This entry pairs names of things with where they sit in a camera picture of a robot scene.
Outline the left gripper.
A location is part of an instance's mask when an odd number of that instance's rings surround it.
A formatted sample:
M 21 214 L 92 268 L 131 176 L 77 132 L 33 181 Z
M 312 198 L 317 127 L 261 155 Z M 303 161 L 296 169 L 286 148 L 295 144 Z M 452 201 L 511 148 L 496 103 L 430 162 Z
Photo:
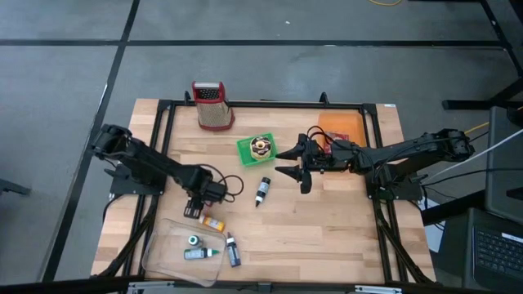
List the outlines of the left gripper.
M 195 188 L 187 191 L 188 201 L 183 211 L 183 216 L 190 219 L 199 219 L 203 210 L 203 203 L 213 201 L 212 195 L 208 188 L 212 183 L 211 180 L 204 180 Z

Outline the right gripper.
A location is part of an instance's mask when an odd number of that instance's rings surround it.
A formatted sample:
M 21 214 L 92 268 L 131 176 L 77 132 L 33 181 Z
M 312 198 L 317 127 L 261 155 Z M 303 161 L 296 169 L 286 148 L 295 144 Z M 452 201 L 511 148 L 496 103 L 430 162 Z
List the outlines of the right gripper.
M 275 167 L 275 170 L 293 178 L 300 184 L 302 194 L 311 191 L 312 180 L 310 172 L 340 172 L 342 164 L 336 161 L 331 154 L 327 154 L 323 147 L 306 134 L 299 135 L 299 143 L 284 152 L 275 155 L 278 159 L 297 160 L 301 158 L 302 168 L 298 165 L 294 167 Z

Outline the orange bottle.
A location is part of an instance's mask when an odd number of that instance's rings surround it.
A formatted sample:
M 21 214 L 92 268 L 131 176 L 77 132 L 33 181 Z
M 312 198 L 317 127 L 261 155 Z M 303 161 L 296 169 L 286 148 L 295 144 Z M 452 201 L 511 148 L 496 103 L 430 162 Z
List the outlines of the orange bottle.
M 199 217 L 199 223 L 211 229 L 214 229 L 220 233 L 222 233 L 226 227 L 224 222 L 206 215 L 201 215 Z

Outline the chocolate-iced toy donut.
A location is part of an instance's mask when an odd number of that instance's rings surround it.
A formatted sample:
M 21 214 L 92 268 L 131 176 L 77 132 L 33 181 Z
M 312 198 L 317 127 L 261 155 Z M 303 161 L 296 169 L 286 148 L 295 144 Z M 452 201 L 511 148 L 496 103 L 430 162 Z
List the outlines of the chocolate-iced toy donut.
M 272 150 L 272 144 L 268 137 L 254 137 L 250 142 L 251 157 L 256 160 L 269 158 Z

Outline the black-tip dark bottle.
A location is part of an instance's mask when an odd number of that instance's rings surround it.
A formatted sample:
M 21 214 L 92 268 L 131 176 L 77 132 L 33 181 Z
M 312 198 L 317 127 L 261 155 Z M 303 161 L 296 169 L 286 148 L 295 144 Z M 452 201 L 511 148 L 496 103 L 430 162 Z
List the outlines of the black-tip dark bottle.
M 265 200 L 265 197 L 268 194 L 270 188 L 270 182 L 271 179 L 268 177 L 263 177 L 261 179 L 261 183 L 257 189 L 255 196 L 255 207 L 258 207 Z

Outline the red popcorn packet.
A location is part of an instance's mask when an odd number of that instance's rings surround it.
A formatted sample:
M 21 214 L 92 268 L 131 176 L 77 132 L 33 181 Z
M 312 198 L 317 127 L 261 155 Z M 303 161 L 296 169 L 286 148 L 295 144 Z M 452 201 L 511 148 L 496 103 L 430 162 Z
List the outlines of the red popcorn packet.
M 332 153 L 334 140 L 349 140 L 349 136 L 347 134 L 340 134 L 336 132 L 326 132 L 324 151 L 327 154 Z

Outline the purple-label black-tip bottle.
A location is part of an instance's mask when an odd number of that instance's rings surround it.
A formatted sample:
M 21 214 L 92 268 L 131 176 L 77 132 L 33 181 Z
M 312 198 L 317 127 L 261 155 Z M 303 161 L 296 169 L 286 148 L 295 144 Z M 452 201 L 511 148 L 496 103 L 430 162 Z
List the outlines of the purple-label black-tip bottle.
M 230 232 L 227 233 L 226 237 L 226 248 L 230 259 L 231 267 L 238 267 L 241 265 L 241 259 L 239 255 L 239 249 L 236 241 Z

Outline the green plastic basket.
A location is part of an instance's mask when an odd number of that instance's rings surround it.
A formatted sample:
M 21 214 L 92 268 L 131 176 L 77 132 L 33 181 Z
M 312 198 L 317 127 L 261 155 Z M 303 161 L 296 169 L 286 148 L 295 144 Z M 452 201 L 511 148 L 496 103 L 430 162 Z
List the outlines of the green plastic basket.
M 258 137 L 258 136 L 264 136 L 264 137 L 268 137 L 269 138 L 269 140 L 270 140 L 270 142 L 272 144 L 272 150 L 271 150 L 271 154 L 270 154 L 269 158 L 265 158 L 265 159 L 262 159 L 262 160 L 256 160 L 256 159 L 251 157 L 251 154 L 250 154 L 250 142 L 251 142 L 251 140 L 254 137 Z M 250 136 L 248 138 L 245 138 L 245 139 L 242 139 L 242 140 L 238 140 L 236 142 L 236 147 L 237 147 L 237 151 L 238 151 L 240 162 L 245 167 L 250 167 L 250 166 L 254 166 L 254 165 L 260 164 L 260 163 L 268 162 L 268 161 L 274 159 L 275 155 L 277 154 L 277 148 L 276 148 L 276 144 L 275 144 L 275 139 L 274 139 L 272 133 L 264 133 L 264 134 L 261 134 L 261 135 Z

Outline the orange plastic bin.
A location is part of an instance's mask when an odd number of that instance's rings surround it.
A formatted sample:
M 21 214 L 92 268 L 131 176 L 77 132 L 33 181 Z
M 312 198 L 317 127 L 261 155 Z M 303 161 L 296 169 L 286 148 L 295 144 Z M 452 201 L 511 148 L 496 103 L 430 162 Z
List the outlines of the orange plastic bin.
M 358 112 L 324 112 L 320 114 L 318 126 L 324 132 L 347 134 L 349 141 L 366 147 L 366 132 L 362 116 Z

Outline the clear plastic container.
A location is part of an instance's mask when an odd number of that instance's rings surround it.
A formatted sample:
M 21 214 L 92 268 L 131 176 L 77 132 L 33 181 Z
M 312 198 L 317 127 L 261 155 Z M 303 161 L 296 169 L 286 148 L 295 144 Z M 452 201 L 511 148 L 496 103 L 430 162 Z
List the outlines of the clear plastic container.
M 203 240 L 202 247 L 221 253 L 207 259 L 185 260 L 184 250 L 194 248 L 188 244 L 188 238 L 193 234 Z M 163 218 L 147 243 L 141 265 L 151 275 L 170 276 L 211 287 L 217 281 L 225 253 L 224 234 Z

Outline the metal grater with red trim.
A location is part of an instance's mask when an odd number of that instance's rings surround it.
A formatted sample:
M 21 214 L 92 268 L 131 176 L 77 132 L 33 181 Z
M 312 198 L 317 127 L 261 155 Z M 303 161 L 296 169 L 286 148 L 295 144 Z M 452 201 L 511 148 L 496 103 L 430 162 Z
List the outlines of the metal grater with red trim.
M 235 115 L 222 82 L 193 82 L 192 91 L 202 129 L 224 131 L 232 127 Z

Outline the black chair base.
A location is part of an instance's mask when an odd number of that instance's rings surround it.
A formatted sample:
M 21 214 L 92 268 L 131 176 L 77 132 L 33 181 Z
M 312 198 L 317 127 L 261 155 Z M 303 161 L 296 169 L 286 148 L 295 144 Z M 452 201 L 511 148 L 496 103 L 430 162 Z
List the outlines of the black chair base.
M 0 195 L 2 195 L 3 193 L 8 193 L 8 192 L 27 196 L 30 194 L 31 189 L 18 185 L 18 184 L 15 184 L 8 180 L 0 179 Z

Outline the grey monitor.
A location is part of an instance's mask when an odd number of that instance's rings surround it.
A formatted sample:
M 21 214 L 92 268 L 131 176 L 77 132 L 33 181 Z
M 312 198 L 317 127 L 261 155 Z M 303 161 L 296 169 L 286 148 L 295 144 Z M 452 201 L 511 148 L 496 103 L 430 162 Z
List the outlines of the grey monitor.
M 523 224 L 523 128 L 511 122 L 507 109 L 489 111 L 488 146 L 503 144 L 487 153 L 485 207 L 488 211 Z

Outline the dark grey laptop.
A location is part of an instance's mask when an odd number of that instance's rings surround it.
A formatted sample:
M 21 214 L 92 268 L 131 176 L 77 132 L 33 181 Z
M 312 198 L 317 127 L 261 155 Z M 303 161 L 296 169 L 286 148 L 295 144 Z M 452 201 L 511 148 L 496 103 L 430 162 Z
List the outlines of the dark grey laptop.
M 479 209 L 467 211 L 463 286 L 523 294 L 523 225 Z

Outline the black stand legs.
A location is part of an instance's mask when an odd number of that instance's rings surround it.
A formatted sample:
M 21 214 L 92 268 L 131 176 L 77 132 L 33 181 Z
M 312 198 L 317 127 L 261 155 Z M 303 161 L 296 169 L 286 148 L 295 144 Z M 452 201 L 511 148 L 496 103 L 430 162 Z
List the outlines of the black stand legs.
M 449 48 L 499 49 L 511 61 L 517 78 L 500 92 L 485 100 L 443 100 L 441 105 L 445 110 L 488 110 L 493 106 L 523 110 L 523 100 L 514 100 L 517 95 L 523 95 L 523 65 L 516 57 L 515 49 L 508 41 L 501 24 L 495 16 L 487 0 L 463 0 L 478 2 L 485 13 L 496 39 L 493 41 L 449 41 Z

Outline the black aluminium table frame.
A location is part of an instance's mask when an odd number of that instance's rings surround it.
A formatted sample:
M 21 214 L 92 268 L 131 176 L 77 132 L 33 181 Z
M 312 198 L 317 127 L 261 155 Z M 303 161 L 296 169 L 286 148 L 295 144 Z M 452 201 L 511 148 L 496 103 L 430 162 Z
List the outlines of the black aluminium table frame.
M 235 101 L 233 127 L 205 131 L 194 106 L 177 102 L 160 110 L 159 102 L 139 99 L 126 122 L 132 134 L 149 140 L 159 131 L 159 146 L 180 163 L 207 163 L 215 176 L 227 176 L 236 193 L 233 203 L 208 209 L 235 238 L 241 265 L 223 259 L 217 287 L 279 291 L 348 291 L 357 285 L 400 286 L 394 256 L 382 262 L 381 237 L 373 203 L 362 176 L 349 172 L 314 173 L 312 189 L 302 194 L 298 183 L 280 172 L 279 159 L 252 167 L 241 164 L 236 142 L 272 133 L 278 150 L 291 149 L 300 133 L 316 132 L 324 112 L 358 112 L 366 144 L 392 145 L 404 139 L 394 105 L 349 105 Z M 255 207 L 263 177 L 271 179 L 265 200 Z

